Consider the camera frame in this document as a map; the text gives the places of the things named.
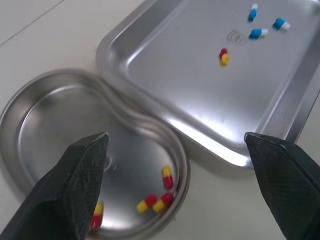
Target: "metal dish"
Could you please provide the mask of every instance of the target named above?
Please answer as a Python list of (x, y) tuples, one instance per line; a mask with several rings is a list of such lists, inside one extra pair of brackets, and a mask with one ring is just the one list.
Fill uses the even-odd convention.
[[(25, 85), (2, 113), (1, 160), (27, 194), (71, 143), (99, 132), (109, 132), (110, 143), (99, 196), (104, 202), (103, 222), (94, 238), (149, 237), (183, 203), (189, 187), (189, 161), (168, 127), (127, 108), (99, 77), (57, 70)], [(164, 165), (173, 171), (173, 204), (163, 214), (151, 209), (138, 214), (137, 203), (151, 193), (160, 197), (166, 192)]]
[[(102, 77), (202, 149), (251, 168), (245, 132), (294, 143), (320, 90), (320, 2), (146, 0), (100, 43)], [(276, 18), (291, 23), (272, 28)], [(249, 40), (253, 28), (268, 28)], [(218, 55), (228, 48), (228, 66)]]

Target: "white table surface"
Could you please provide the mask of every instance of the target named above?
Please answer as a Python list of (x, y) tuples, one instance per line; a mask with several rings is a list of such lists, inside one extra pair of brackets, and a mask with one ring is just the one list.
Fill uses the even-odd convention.
[[(39, 74), (59, 68), (97, 73), (96, 49), (103, 37), (143, 0), (28, 0), (27, 14), (13, 11), (0, 25), (0, 110), (12, 95)], [(4, 1), (17, 9), (20, 1)], [(10, 22), (12, 19), (22, 21)], [(320, 159), (320, 100), (298, 144)], [(0, 171), (0, 231), (21, 202)], [(191, 183), (176, 218), (154, 240), (284, 240), (252, 170), (225, 165), (212, 170), (191, 162)]]

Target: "red and yellow capsule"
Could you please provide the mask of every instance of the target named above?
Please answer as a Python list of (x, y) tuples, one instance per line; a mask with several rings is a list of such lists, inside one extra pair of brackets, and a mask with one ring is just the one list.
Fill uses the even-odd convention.
[(166, 206), (170, 205), (173, 202), (173, 200), (174, 200), (174, 195), (171, 192), (167, 192), (158, 201), (156, 201), (152, 209), (156, 213), (159, 213)]
[(162, 169), (163, 184), (166, 189), (172, 189), (174, 186), (174, 179), (172, 177), (172, 171), (169, 166), (164, 166)]
[(157, 196), (154, 194), (150, 194), (144, 200), (139, 202), (139, 204), (136, 206), (136, 210), (138, 211), (138, 213), (142, 214), (148, 208), (152, 207), (156, 202), (157, 202)]
[(91, 228), (92, 229), (100, 228), (100, 226), (102, 224), (102, 220), (103, 220), (103, 211), (104, 211), (103, 202), (101, 202), (101, 201), (97, 202), (95, 209), (94, 209), (93, 217), (91, 220)]
[(220, 63), (222, 66), (226, 66), (229, 63), (228, 49), (222, 48), (219, 54)]

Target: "stainless steel tray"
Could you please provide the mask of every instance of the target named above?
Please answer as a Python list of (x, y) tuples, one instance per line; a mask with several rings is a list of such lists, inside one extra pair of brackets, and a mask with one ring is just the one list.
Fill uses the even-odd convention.
[[(320, 90), (320, 2), (147, 0), (100, 43), (113, 87), (227, 162), (251, 167), (258, 132), (295, 142)], [(287, 32), (272, 28), (282, 17)], [(253, 28), (268, 28), (249, 40)], [(228, 48), (222, 67), (218, 55)]]
[[(163, 228), (187, 194), (189, 161), (177, 136), (154, 118), (122, 103), (101, 78), (64, 69), (37, 77), (8, 103), (0, 119), (0, 163), (27, 194), (75, 141), (109, 132), (99, 200), (101, 228), (94, 239), (140, 240)], [(173, 172), (174, 201), (161, 214), (136, 205), (149, 194), (162, 196), (162, 167)]]

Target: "kidney-shaped metal dish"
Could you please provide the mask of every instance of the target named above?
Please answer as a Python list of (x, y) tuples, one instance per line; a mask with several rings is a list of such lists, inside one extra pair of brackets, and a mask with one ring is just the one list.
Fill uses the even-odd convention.
[[(99, 77), (57, 70), (25, 85), (0, 121), (0, 153), (14, 182), (28, 194), (66, 148), (92, 134), (109, 132), (107, 165), (99, 200), (104, 202), (98, 239), (144, 239), (169, 222), (189, 186), (190, 167), (177, 136), (159, 121), (124, 105)], [(174, 179), (173, 204), (162, 214), (136, 205), (166, 193), (162, 168)]]
[[(251, 0), (146, 0), (102, 40), (98, 70), (203, 149), (251, 168), (245, 133), (294, 143), (320, 90), (320, 1), (254, 2), (249, 23)], [(273, 29), (279, 17), (287, 32)], [(269, 33), (250, 40), (254, 28)]]

